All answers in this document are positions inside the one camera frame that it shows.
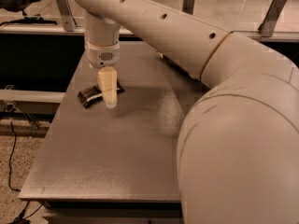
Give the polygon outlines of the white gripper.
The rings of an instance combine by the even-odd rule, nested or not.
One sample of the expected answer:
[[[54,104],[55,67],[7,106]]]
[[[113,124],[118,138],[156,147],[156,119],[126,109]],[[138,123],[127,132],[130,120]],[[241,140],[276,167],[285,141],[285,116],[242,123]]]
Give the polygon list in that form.
[[[93,68],[101,68],[97,73],[97,84],[107,108],[117,105],[117,71],[114,65],[120,58],[120,43],[111,46],[97,46],[85,41],[87,60]]]

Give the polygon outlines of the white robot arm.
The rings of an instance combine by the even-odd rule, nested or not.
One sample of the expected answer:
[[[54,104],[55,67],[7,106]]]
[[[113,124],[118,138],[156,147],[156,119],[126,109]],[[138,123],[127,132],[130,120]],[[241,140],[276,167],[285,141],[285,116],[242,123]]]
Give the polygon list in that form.
[[[178,138],[184,224],[299,224],[299,91],[292,61],[150,0],[75,1],[124,26],[209,88]]]

